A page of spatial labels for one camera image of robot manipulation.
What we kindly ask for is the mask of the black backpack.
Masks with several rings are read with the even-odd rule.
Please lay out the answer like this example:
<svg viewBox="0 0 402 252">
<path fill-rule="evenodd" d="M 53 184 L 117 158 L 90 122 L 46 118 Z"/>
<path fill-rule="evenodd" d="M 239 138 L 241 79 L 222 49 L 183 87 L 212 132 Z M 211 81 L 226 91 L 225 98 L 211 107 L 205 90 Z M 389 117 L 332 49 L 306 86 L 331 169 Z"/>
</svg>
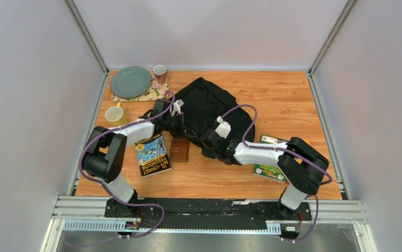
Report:
<svg viewBox="0 0 402 252">
<path fill-rule="evenodd" d="M 236 97 L 211 81 L 202 77 L 192 81 L 175 94 L 176 100 L 182 100 L 181 107 L 185 125 L 196 133 L 195 138 L 186 137 L 196 146 L 202 148 L 201 135 L 212 129 L 219 116 L 225 116 L 224 121 L 231 126 L 227 140 L 242 141 L 247 128 L 252 122 L 251 116 L 242 108 L 237 108 L 226 114 L 238 105 Z"/>
</svg>

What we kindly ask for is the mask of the Treehouse storey book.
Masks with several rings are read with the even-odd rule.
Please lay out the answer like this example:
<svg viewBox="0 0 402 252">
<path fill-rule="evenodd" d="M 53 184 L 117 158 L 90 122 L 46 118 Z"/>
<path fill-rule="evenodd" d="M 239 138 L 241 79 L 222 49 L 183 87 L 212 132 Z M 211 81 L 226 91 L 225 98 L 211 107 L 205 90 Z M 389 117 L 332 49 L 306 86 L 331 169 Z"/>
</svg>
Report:
<svg viewBox="0 0 402 252">
<path fill-rule="evenodd" d="M 135 150 L 142 178 L 172 169 L 162 134 L 136 142 Z"/>
</svg>

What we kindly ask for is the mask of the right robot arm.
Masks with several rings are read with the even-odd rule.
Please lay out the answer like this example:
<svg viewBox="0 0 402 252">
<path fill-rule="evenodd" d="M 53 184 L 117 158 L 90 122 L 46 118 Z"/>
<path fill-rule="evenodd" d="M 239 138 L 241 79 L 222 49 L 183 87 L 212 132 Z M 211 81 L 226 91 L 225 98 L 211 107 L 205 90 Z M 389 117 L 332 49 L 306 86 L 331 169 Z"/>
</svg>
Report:
<svg viewBox="0 0 402 252">
<path fill-rule="evenodd" d="M 303 139 L 292 137 L 282 143 L 253 143 L 245 140 L 230 140 L 209 130 L 201 137 L 203 149 L 212 159 L 226 165 L 266 165 L 281 170 L 289 185 L 279 198 L 277 212 L 285 220 L 298 214 L 301 202 L 316 195 L 323 180 L 332 177 L 327 172 L 329 161 Z"/>
</svg>

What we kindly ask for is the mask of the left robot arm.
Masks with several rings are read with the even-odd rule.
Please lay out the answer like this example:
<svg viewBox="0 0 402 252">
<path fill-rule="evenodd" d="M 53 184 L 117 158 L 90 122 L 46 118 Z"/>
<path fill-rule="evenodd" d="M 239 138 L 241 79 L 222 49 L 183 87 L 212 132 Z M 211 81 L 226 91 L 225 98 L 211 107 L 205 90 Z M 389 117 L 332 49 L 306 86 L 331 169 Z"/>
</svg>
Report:
<svg viewBox="0 0 402 252">
<path fill-rule="evenodd" d="M 118 211 L 134 217 L 139 204 L 133 200 L 136 191 L 127 183 L 121 170 L 126 147 L 183 124 L 181 99 L 158 99 L 153 109 L 122 126 L 95 127 L 79 158 L 78 169 L 87 180 L 101 185 L 117 202 Z"/>
</svg>

